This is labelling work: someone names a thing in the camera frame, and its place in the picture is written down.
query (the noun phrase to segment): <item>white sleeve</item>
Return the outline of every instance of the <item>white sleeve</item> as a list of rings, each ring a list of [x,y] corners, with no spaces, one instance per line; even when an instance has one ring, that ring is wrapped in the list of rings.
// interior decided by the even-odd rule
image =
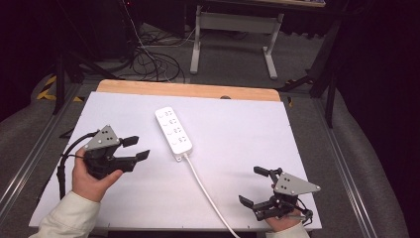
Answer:
[[[302,223],[292,226],[286,230],[279,232],[267,232],[266,238],[309,238],[308,233]]]
[[[95,226],[100,203],[69,192],[40,224],[39,237],[87,237]]]

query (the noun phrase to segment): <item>table leg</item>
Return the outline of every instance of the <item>table leg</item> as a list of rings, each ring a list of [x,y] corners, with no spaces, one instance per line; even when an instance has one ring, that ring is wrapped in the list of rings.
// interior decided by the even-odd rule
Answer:
[[[201,8],[197,6],[195,14],[195,40],[194,49],[192,50],[191,68],[189,72],[196,74],[198,72],[198,62],[200,60],[200,19],[201,19]]]
[[[277,40],[278,31],[280,30],[281,22],[283,21],[283,14],[278,14],[277,21],[271,33],[271,39],[268,47],[263,47],[263,56],[265,58],[266,67],[268,68],[269,78],[277,79],[277,72],[275,71],[274,62],[272,61],[271,52],[274,48],[275,41]]]

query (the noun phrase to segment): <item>human hand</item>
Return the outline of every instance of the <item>human hand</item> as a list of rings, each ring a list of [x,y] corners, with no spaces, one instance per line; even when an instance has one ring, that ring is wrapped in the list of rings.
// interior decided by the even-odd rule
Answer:
[[[289,215],[300,216],[300,211],[298,209],[294,209],[292,212],[280,218],[276,218],[276,217],[267,218],[265,222],[268,223],[268,225],[272,228],[274,232],[286,230],[301,222],[301,220],[289,217]]]
[[[123,172],[117,170],[107,177],[98,180],[87,172],[87,167],[82,159],[84,153],[83,148],[80,148],[76,152],[72,173],[72,191],[91,201],[100,202],[106,190],[120,178]]]

